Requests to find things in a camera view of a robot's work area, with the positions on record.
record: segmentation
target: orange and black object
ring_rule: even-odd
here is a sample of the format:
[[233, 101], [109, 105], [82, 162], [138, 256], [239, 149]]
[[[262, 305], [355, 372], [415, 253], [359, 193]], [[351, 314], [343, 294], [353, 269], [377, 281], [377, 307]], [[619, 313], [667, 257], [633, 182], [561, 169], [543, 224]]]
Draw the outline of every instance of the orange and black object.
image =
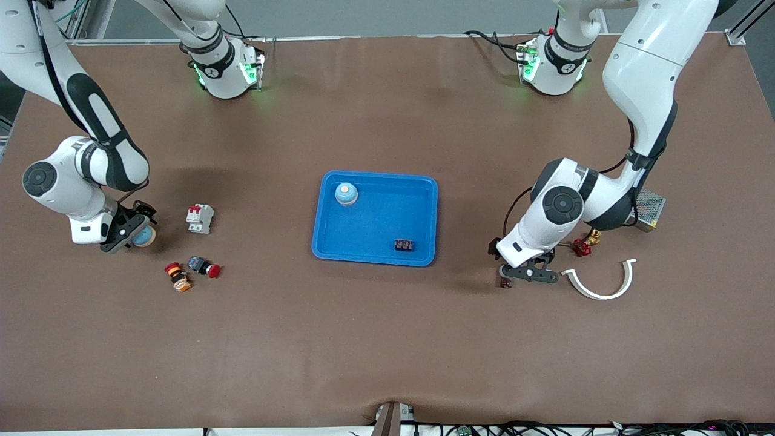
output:
[[188, 281], [188, 274], [181, 269], [181, 264], [172, 262], [164, 269], [170, 278], [172, 279], [172, 287], [178, 292], [188, 291], [191, 288], [191, 283]]

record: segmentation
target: blue bottle cap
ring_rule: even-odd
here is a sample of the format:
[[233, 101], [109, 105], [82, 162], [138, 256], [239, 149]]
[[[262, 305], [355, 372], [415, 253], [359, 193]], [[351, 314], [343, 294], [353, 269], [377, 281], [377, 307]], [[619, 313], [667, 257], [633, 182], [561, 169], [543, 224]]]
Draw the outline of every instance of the blue bottle cap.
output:
[[349, 206], [358, 200], [358, 189], [352, 183], [341, 183], [336, 187], [336, 201], [342, 206]]

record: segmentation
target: light blue round object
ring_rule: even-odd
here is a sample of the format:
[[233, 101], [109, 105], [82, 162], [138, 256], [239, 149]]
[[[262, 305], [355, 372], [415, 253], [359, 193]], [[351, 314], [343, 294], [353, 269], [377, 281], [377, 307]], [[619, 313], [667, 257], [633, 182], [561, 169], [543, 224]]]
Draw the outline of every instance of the light blue round object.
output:
[[349, 206], [358, 200], [358, 189], [352, 183], [340, 183], [334, 196], [339, 204]]
[[144, 247], [149, 242], [151, 242], [151, 238], [154, 238], [156, 235], [153, 232], [153, 229], [148, 226], [140, 231], [135, 237], [132, 238], [132, 244], [136, 245], [137, 247]]

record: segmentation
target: white curved object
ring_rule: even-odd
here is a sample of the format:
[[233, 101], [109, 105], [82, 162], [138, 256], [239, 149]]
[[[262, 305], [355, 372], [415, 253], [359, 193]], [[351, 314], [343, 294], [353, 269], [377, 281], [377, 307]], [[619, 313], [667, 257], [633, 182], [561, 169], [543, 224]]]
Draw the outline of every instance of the white curved object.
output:
[[622, 295], [624, 295], [625, 292], [627, 292], [627, 289], [629, 289], [629, 286], [632, 284], [632, 264], [635, 263], [635, 259], [629, 259], [627, 261], [622, 262], [622, 265], [625, 267], [625, 281], [622, 283], [622, 287], [619, 288], [618, 291], [611, 294], [610, 296], [602, 296], [598, 295], [591, 290], [587, 289], [580, 281], [578, 276], [576, 276], [576, 270], [575, 269], [569, 269], [566, 271], [561, 272], [562, 275], [567, 275], [570, 279], [570, 283], [573, 285], [574, 288], [578, 292], [581, 292], [583, 296], [589, 297], [591, 299], [614, 299], [618, 298]]

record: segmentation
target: red cap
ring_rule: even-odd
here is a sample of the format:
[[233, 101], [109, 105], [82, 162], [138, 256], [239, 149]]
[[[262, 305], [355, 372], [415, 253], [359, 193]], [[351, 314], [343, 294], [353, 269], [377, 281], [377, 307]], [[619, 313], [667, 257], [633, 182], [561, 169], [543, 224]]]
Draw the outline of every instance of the red cap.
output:
[[218, 277], [218, 274], [220, 273], [221, 273], [220, 265], [210, 265], [207, 267], [207, 276], [211, 279]]
[[164, 268], [164, 272], [170, 272], [172, 268], [180, 268], [180, 267], [181, 267], [181, 264], [177, 262], [172, 262], [171, 264], [167, 265], [166, 268]]

